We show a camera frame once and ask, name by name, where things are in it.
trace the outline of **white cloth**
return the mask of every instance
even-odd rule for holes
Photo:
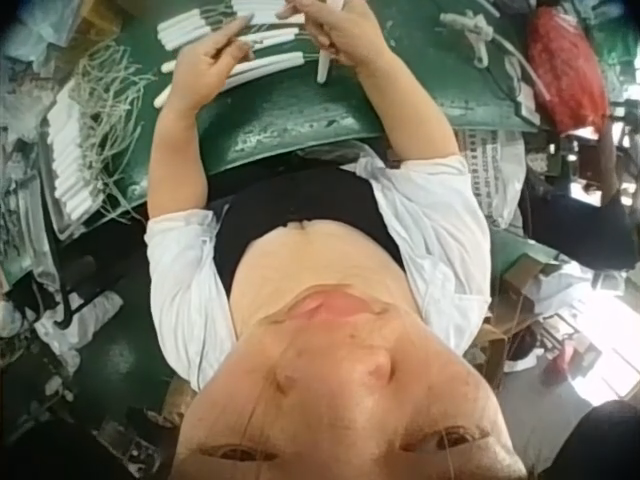
[[[462,354],[489,304],[489,229],[462,157],[385,168],[368,147],[348,167],[369,180],[404,262],[422,318]],[[236,341],[228,299],[213,263],[219,223],[192,210],[153,219],[146,241],[151,313],[167,361],[195,390]]]

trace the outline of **black top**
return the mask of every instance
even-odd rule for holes
[[[527,174],[520,213],[525,234],[592,270],[633,270],[633,226],[620,194],[602,207],[564,192],[541,191]]]
[[[290,222],[309,220],[333,220],[360,230],[404,270],[371,183],[338,167],[324,167],[263,181],[231,200],[216,235],[213,256],[227,296],[251,242]]]

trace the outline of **desk surface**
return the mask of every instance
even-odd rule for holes
[[[144,70],[157,72],[161,63],[175,55],[166,52],[157,40],[156,24],[200,4],[199,0],[156,0],[153,15],[126,24],[119,42],[131,47],[134,61]],[[440,27],[439,5],[445,2],[370,0],[370,4],[388,43],[408,63],[454,126],[532,129],[515,115],[514,103],[503,93],[511,84],[504,68],[504,53],[489,45],[491,74],[476,69],[473,49],[464,34]],[[513,25],[492,17],[474,0],[458,0],[455,6],[444,8],[461,14],[465,8],[483,13],[499,33],[516,46],[524,45],[524,38],[516,38]],[[268,50],[267,55],[300,49],[315,53],[310,42],[299,40]],[[243,85],[206,107],[198,119],[198,128],[207,173],[306,146],[382,134],[380,122],[352,73],[344,67],[333,67],[327,84],[318,86],[316,65],[310,62]],[[157,117],[152,102],[169,82],[170,76],[158,73],[158,80],[147,87],[140,111],[142,134],[117,183],[132,205],[146,200],[147,166]]]

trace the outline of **skin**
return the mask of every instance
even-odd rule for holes
[[[363,0],[341,12],[294,0],[281,16],[298,12],[353,67],[400,159],[458,153]],[[205,207],[195,116],[249,55],[234,40],[246,24],[180,53],[156,125],[151,217]],[[185,415],[173,478],[525,477],[489,386],[424,325],[404,272],[361,232],[275,229],[245,252],[229,304],[238,342]]]

